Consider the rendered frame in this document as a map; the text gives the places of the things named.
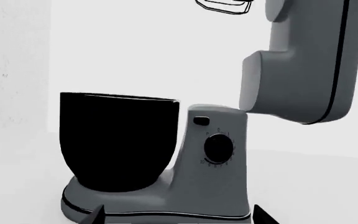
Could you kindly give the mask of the black release button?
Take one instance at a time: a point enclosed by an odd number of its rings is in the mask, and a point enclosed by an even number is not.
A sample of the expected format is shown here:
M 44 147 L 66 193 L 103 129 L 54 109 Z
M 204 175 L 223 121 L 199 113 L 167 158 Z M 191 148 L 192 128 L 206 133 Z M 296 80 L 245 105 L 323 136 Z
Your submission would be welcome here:
M 210 118 L 207 116 L 195 116 L 193 122 L 200 126 L 208 126 L 210 123 Z

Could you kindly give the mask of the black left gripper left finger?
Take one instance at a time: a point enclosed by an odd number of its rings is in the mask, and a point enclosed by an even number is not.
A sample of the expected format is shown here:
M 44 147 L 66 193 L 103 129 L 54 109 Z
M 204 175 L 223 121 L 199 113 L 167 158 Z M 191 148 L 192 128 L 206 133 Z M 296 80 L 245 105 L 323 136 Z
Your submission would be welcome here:
M 100 205 L 88 214 L 80 224 L 105 224 L 104 205 Z

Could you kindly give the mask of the black mixing bowl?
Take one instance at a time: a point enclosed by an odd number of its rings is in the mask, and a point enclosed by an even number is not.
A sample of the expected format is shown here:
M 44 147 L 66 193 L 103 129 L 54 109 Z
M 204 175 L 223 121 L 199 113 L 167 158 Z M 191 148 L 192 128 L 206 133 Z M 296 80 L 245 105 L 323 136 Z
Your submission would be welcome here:
M 59 140 L 78 182 L 100 192 L 152 185 L 177 145 L 180 103 L 166 98 L 61 93 Z

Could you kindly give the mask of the black speed dial knob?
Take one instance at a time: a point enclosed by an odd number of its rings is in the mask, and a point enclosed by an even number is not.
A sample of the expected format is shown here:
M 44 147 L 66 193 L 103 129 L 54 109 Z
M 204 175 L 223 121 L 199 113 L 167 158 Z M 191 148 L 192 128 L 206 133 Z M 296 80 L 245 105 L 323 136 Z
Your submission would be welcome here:
M 214 134 L 204 142 L 204 154 L 209 162 L 222 164 L 228 161 L 233 153 L 234 145 L 224 134 Z

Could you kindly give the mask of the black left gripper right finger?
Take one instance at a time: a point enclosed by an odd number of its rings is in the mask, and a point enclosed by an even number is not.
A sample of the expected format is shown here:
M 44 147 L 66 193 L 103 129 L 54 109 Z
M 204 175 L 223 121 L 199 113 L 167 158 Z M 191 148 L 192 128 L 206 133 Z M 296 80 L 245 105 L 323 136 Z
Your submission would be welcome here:
M 272 216 L 270 216 L 262 207 L 254 205 L 254 213 L 252 215 L 254 224 L 279 224 Z

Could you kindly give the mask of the grey stand mixer base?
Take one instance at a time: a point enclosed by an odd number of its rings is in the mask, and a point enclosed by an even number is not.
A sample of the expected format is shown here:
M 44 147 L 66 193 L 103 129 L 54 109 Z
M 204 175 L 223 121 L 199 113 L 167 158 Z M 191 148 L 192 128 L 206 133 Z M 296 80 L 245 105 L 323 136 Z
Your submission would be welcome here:
M 195 124 L 195 116 L 209 117 L 209 125 Z M 234 145 L 231 158 L 222 164 L 209 162 L 204 154 L 204 142 L 214 134 L 224 134 Z M 90 190 L 72 178 L 63 190 L 61 211 L 79 224 L 100 205 L 105 224 L 250 224 L 246 139 L 245 111 L 192 105 L 175 165 L 154 184 L 107 193 Z

